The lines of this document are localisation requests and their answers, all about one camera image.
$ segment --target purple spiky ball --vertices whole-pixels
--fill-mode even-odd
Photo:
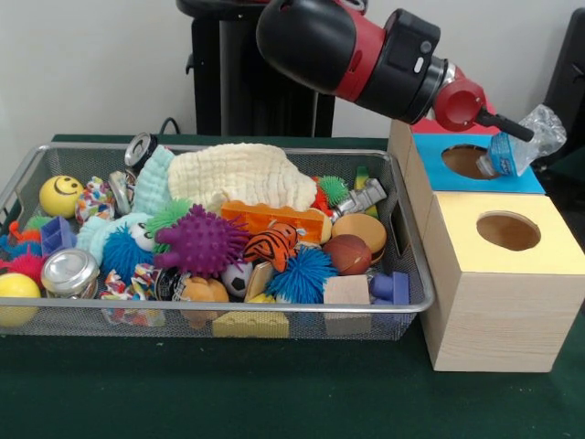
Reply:
[[[241,257],[250,238],[244,226],[236,219],[223,219],[195,205],[175,225],[156,233],[155,241],[169,244],[171,251],[156,254],[154,265],[178,267],[205,279],[218,277]]]

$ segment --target wire mesh basket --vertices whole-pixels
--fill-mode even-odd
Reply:
[[[204,146],[173,146],[176,154]],[[38,191],[57,175],[79,181],[106,177],[123,169],[125,145],[52,143],[31,151],[0,195],[3,233],[11,220],[25,224],[42,213]],[[378,265],[384,273],[409,275],[410,305],[286,305],[81,299],[18,299],[0,297],[0,312],[36,307],[32,320],[20,327],[0,327],[0,334],[107,337],[290,337],[314,339],[398,340],[415,315],[434,300],[429,267],[409,204],[398,163],[377,150],[284,149],[299,170],[309,176],[334,175],[353,181],[356,168],[367,166],[379,179],[388,198],[377,204],[388,231],[386,252]],[[71,227],[78,229],[73,220]],[[107,315],[136,313],[152,317],[157,326],[113,324]],[[208,322],[193,327],[193,317]],[[367,330],[337,335],[328,331],[327,318],[365,318]]]

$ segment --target clear plastic bottle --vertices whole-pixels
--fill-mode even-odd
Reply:
[[[477,167],[487,177],[520,177],[537,158],[557,152],[567,142],[567,132],[557,115],[546,105],[538,105],[520,124],[534,131],[530,142],[509,134],[492,138],[486,155],[477,160]]]

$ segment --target cable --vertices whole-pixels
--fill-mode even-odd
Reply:
[[[159,131],[158,133],[159,133],[159,134],[164,134],[164,133],[165,133],[165,130],[166,130],[166,126],[167,126],[168,124],[170,124],[170,123],[172,123],[172,124],[173,124],[173,126],[175,127],[175,132],[176,132],[177,134],[181,134],[181,130],[179,129],[179,125],[178,125],[178,123],[177,123],[177,122],[176,122],[176,120],[175,120],[175,119],[173,119],[172,117],[167,117],[167,118],[165,119],[165,121],[163,122],[163,126],[161,126],[161,129],[160,129],[160,131]]]

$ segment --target yellow box top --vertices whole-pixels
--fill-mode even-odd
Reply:
[[[548,197],[435,194],[463,272],[585,274],[585,254]]]

